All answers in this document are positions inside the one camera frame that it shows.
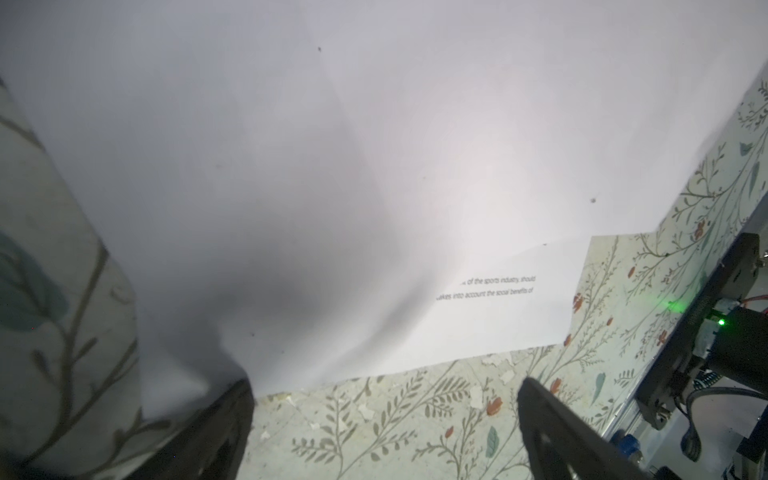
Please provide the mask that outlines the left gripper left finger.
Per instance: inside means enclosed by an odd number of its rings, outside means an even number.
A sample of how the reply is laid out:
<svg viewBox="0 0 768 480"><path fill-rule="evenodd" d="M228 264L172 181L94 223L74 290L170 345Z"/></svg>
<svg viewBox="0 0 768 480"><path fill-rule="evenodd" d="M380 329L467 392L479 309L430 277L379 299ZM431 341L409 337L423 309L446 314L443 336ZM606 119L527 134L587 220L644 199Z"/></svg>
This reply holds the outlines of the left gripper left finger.
<svg viewBox="0 0 768 480"><path fill-rule="evenodd" d="M127 478L236 478L245 454L254 408L250 383L247 380L236 382Z"/></svg>

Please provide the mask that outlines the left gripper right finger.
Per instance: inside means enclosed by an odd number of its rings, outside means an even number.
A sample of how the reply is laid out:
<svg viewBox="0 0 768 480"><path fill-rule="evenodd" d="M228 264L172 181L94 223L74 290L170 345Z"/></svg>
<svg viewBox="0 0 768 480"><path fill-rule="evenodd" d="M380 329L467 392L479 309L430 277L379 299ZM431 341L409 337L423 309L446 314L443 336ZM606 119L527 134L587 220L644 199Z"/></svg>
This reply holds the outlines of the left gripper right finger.
<svg viewBox="0 0 768 480"><path fill-rule="evenodd" d="M520 433L535 480L648 477L536 379L517 394Z"/></svg>

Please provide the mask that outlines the printed paper sheet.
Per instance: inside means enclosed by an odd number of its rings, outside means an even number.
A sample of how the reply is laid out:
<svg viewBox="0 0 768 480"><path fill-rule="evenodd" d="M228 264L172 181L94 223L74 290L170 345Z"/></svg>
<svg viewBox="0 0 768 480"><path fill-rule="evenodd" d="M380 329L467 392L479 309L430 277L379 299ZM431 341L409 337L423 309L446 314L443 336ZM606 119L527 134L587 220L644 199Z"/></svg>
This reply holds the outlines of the printed paper sheet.
<svg viewBox="0 0 768 480"><path fill-rule="evenodd" d="M345 355L338 379L558 343L571 325L570 299L590 241L578 237L537 246L465 277L430 307L399 314Z"/></svg>
<svg viewBox="0 0 768 480"><path fill-rule="evenodd" d="M142 405L343 381L500 259L655 230L763 1L5 1L1 77L137 300Z"/></svg>

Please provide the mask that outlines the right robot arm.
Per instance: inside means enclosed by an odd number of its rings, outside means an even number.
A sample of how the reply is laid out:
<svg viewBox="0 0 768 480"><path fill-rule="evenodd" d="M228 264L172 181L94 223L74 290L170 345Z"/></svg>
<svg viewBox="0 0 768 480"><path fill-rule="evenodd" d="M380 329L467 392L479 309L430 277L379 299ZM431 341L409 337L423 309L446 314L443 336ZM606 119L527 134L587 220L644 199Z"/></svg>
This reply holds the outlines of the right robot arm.
<svg viewBox="0 0 768 480"><path fill-rule="evenodd" d="M727 314L707 358L708 368L767 394L767 316L737 307Z"/></svg>

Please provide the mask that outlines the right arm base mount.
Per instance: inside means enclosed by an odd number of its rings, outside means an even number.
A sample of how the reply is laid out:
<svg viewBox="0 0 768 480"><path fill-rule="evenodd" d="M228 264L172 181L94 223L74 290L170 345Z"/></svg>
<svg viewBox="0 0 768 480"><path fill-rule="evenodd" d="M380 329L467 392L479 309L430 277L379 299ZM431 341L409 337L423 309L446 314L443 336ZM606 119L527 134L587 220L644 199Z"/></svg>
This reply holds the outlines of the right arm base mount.
<svg viewBox="0 0 768 480"><path fill-rule="evenodd" d="M760 236L740 234L683 311L634 394L643 420L653 429L665 428L676 410L674 399L686 388L691 371L697 367L693 357L702 324L718 301L741 302L757 279L760 258Z"/></svg>

